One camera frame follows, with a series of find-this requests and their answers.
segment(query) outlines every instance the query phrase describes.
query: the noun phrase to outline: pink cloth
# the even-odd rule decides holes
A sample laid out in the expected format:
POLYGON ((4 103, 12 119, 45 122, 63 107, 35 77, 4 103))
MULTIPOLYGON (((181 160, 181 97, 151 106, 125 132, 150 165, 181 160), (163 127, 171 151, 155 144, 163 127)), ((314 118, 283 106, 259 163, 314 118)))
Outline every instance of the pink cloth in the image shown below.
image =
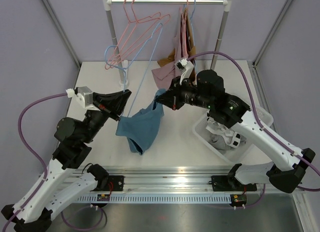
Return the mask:
POLYGON ((172 40, 174 45, 174 50, 175 50, 174 62, 168 63, 161 68, 156 68, 152 70, 152 75, 153 75, 155 84, 159 89, 161 88, 168 89, 170 87, 172 79, 181 75, 179 68, 175 67, 175 62, 181 59, 182 57, 186 57, 186 58, 188 57, 188 54, 186 56, 183 56, 184 54, 181 47, 181 38, 183 38, 181 34, 183 29, 183 25, 182 25, 183 22, 184 22, 184 19, 182 15, 181 22, 179 23, 179 27, 177 29, 176 35, 172 40))

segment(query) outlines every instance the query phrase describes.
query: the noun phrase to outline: white table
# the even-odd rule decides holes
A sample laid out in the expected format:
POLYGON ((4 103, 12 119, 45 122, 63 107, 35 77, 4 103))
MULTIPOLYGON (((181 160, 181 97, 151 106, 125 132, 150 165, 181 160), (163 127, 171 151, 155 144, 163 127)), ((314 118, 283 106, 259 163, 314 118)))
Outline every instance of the white table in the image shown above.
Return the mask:
MULTIPOLYGON (((245 75, 253 92, 254 100, 259 104, 257 93, 246 61, 238 61, 245 72, 245 75)), ((199 70, 210 66, 210 61, 198 61, 199 70)), ((137 61, 129 68, 129 87, 132 95, 128 100, 124 110, 124 115, 128 114, 133 98, 137 92, 139 83, 148 62, 137 61)), ((147 107, 153 100, 155 92, 158 90, 154 82, 151 69, 159 67, 153 61, 144 79, 141 90, 131 111, 131 116, 141 108, 147 107)), ((241 98, 248 98, 248 92, 240 72, 230 61, 219 60, 215 71, 223 77, 226 92, 236 94, 241 98)), ((104 62, 83 62, 79 77, 76 82, 77 87, 88 86, 97 93, 113 93, 120 91, 119 72, 117 69, 105 70, 104 62)), ((72 100, 67 116, 82 120, 85 109, 72 100)), ((142 156, 132 153, 125 137, 115 135, 117 122, 109 119, 104 127, 89 145, 92 151, 83 162, 98 163, 103 166, 124 166, 124 167, 168 167, 168 166, 219 166, 228 165, 220 159, 204 144, 202 144, 192 133, 192 126, 205 113, 202 108, 184 105, 180 110, 173 111, 164 106, 164 117, 161 120, 158 136, 153 145, 142 156)), ((258 148, 254 147, 242 161, 244 164, 267 163, 270 159, 258 148)))

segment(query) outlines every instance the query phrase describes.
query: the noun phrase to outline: pink hanger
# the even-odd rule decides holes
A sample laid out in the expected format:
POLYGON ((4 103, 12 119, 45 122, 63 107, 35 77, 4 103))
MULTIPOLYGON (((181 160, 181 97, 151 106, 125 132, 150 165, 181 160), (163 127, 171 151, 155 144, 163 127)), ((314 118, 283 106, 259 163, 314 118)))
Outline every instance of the pink hanger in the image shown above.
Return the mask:
MULTIPOLYGON (((189 8, 189 0, 186 0, 186 8, 189 8)), ((187 49, 187 14, 184 15, 184 13, 182 12, 182 9, 180 7, 180 12, 181 12, 181 21, 182 21, 182 25, 181 25, 181 37, 182 37, 182 41, 181 41, 181 49, 182 49, 182 56, 183 57, 187 57, 188 56, 188 49, 187 49)))
MULTIPOLYGON (((165 25, 165 24, 170 20, 170 18, 171 18, 171 16, 170 16, 169 14, 166 14, 166 15, 164 15, 164 16, 161 16, 161 13, 158 12, 158 13, 153 14, 152 16, 147 16, 147 17, 145 17, 145 18, 138 19, 137 16, 136 16, 136 13, 135 13, 135 11, 134 11, 134 7, 133 7, 135 0, 132 0, 131 10, 132 10, 132 13, 133 13, 133 16, 134 16, 134 20, 132 21, 132 20, 130 19, 129 15, 128 15, 128 12, 127 12, 127 10, 126 10, 126 7, 125 7, 126 1, 127 1, 127 0, 124 0, 123 9, 124 9, 124 12, 125 12, 125 16, 126 16, 126 18, 127 18, 127 20, 128 20, 128 24, 127 24, 127 26, 126 26, 123 34, 121 35, 121 37, 120 37, 120 39, 119 39, 119 42, 118 42, 118 45, 117 45, 117 47, 116 47, 116 48, 119 48, 119 54, 118 54, 118 55, 115 54, 115 51, 116 51, 116 48, 115 48, 114 51, 113 51, 113 54, 112 54, 112 55, 109 57, 109 59, 108 59, 108 63, 110 63, 110 64, 112 64, 112 65, 116 65, 116 64, 118 64, 120 61, 125 60, 131 53, 133 53, 136 49, 140 48, 140 47, 145 43, 145 41, 151 37, 151 34, 150 34, 145 40, 143 40, 141 43, 139 43, 138 45, 136 45, 135 47, 134 47, 134 45, 135 45, 138 41, 140 41, 141 38, 142 38, 148 31, 150 31, 150 29, 151 29, 155 24, 159 23, 160 20, 162 20, 162 19, 165 18, 165 17, 168 17, 168 19, 163 23, 163 24, 165 25), (128 41, 129 41, 129 39, 131 38, 132 34, 133 34, 134 31, 136 30, 138 24, 147 23, 147 22, 151 22, 151 21, 154 21, 154 22, 147 28, 147 30, 146 30, 138 39, 136 39, 125 51, 123 51, 124 48, 125 48, 125 46, 126 46, 126 44, 127 44, 128 41), (125 37, 128 29, 129 29, 130 24, 132 24, 132 23, 135 23, 135 26, 134 26, 134 28, 132 29, 132 31, 130 32, 130 34, 129 34, 129 36, 127 37, 127 39, 123 42, 123 45, 122 45, 121 48, 120 48, 120 44, 122 43, 122 40, 124 39, 124 37, 125 37)), ((112 66, 109 66, 109 65, 106 64, 106 65, 105 65, 105 69, 109 69, 109 68, 112 68, 112 66)))

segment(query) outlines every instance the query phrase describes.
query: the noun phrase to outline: clothing rack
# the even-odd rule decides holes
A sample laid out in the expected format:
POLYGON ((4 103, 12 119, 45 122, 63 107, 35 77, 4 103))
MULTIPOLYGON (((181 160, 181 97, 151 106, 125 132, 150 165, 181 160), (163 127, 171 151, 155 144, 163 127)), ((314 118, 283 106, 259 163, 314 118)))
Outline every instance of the clothing rack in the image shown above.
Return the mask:
MULTIPOLYGON (((112 37, 112 44, 114 46, 117 46, 118 42, 117 42, 114 21, 113 21, 112 14, 111 14, 111 5, 112 4, 123 4, 124 2, 131 4, 133 2, 133 0, 126 0, 126 1, 125 0, 102 0, 102 1, 103 1, 104 10, 105 10, 105 13, 107 16, 108 25, 109 25, 109 29, 110 29, 110 33, 111 33, 111 37, 112 37)), ((222 16, 220 29, 219 29, 218 37, 216 39, 215 48, 214 48, 214 50, 218 52, 220 50, 220 46, 221 46, 222 38, 224 35, 225 27, 227 24, 228 14, 229 14, 229 11, 231 8, 232 0, 134 0, 133 3, 134 4, 175 4, 175 5, 196 3, 197 5, 223 5, 224 6, 223 16, 222 16)), ((119 54, 118 47, 116 47, 115 54, 116 55, 119 54)), ((210 68, 212 70, 214 70, 214 68, 216 66, 217 59, 218 59, 218 55, 216 55, 216 54, 213 55, 211 66, 210 66, 210 68)), ((122 62, 121 62, 121 58, 118 61, 118 66, 120 68, 123 67, 122 62)), ((120 84, 124 84, 125 77, 124 77, 123 70, 119 69, 119 73, 120 73, 120 84)))

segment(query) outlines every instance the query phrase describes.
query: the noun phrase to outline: metal pole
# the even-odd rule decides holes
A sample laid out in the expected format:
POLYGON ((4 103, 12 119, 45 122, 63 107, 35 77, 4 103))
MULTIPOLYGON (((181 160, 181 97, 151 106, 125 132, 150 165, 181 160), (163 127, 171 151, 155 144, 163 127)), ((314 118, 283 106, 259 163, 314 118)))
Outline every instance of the metal pole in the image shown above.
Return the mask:
MULTIPOLYGON (((223 16, 222 16, 222 20, 221 20, 221 24, 220 24, 219 34, 218 34, 218 38, 216 39, 215 48, 214 48, 214 50, 216 52, 218 52, 220 50, 222 37, 224 36, 225 27, 226 27, 227 19, 228 19, 228 14, 229 14, 231 4, 232 4, 232 0, 226 0, 226 1, 227 1, 227 4, 224 6, 224 12, 223 12, 223 16)), ((215 69, 217 59, 218 59, 218 55, 214 54, 212 57, 210 69, 212 69, 212 70, 215 69)))
MULTIPOLYGON (((112 19, 111 7, 108 4, 108 0, 103 0, 103 5, 104 5, 106 17, 108 19, 108 25, 109 25, 109 29, 110 29, 110 33, 111 33, 112 44, 114 46, 117 46, 118 45, 118 41, 117 41, 114 21, 112 19)), ((117 66, 122 68, 123 66, 122 66, 122 62, 121 62, 121 57, 118 56, 119 55, 119 48, 118 47, 115 48, 115 55, 118 57, 117 66)), ((124 72, 123 72, 122 69, 119 69, 119 74, 120 74, 120 83, 124 84, 125 83, 125 75, 124 75, 124 72)))
POLYGON ((274 22, 268 36, 266 37, 262 47, 260 48, 260 51, 258 52, 258 55, 256 56, 253 65, 256 68, 259 61, 261 60, 261 57, 263 56, 263 54, 265 53, 265 50, 267 49, 268 45, 270 44, 272 38, 274 37, 276 31, 278 30, 278 27, 280 25, 280 23, 282 22, 283 18, 285 17, 289 7, 292 5, 292 2, 294 0, 286 0, 284 6, 282 7, 278 17, 276 18, 276 21, 274 22))
MULTIPOLYGON (((109 24, 109 29, 110 29, 110 33, 111 33, 111 38, 112 38, 112 44, 114 46, 118 45, 118 41, 117 41, 117 36, 116 36, 116 31, 115 31, 115 27, 114 27, 114 21, 112 19, 112 15, 111 15, 111 10, 110 11, 106 11, 106 17, 108 19, 108 24, 109 24)), ((118 56, 119 55, 119 47, 115 48, 115 55, 118 57, 117 60, 117 65, 118 67, 122 68, 122 62, 121 62, 121 57, 118 56)), ((122 69, 119 69, 119 74, 120 74, 120 80, 122 83, 125 82, 125 75, 122 69)))
MULTIPOLYGON (((125 0, 110 0, 110 4, 123 4, 125 0)), ((201 4, 201 5, 225 5, 225 0, 134 0, 134 4, 201 4)))
POLYGON ((81 68, 81 62, 79 60, 79 58, 77 57, 68 37, 66 36, 66 33, 65 31, 63 30, 49 0, 41 0, 42 1, 42 4, 44 6, 44 8, 46 9, 47 13, 49 14, 55 28, 57 29, 57 32, 59 33, 61 39, 62 39, 62 42, 64 43, 65 47, 67 48, 70 56, 72 57, 75 65, 77 66, 78 70, 80 70, 81 68))
MULTIPOLYGON (((224 31, 225 31, 225 27, 226 27, 226 23, 227 23, 227 19, 228 19, 228 14, 229 14, 229 12, 226 12, 226 11, 223 12, 221 25, 220 25, 220 29, 219 29, 219 34, 218 34, 218 38, 216 39, 215 48, 214 48, 214 50, 216 52, 218 52, 220 50, 222 37, 224 36, 224 31)), ((212 69, 212 70, 215 69, 217 60, 218 60, 218 54, 214 54, 212 57, 210 69, 212 69)))

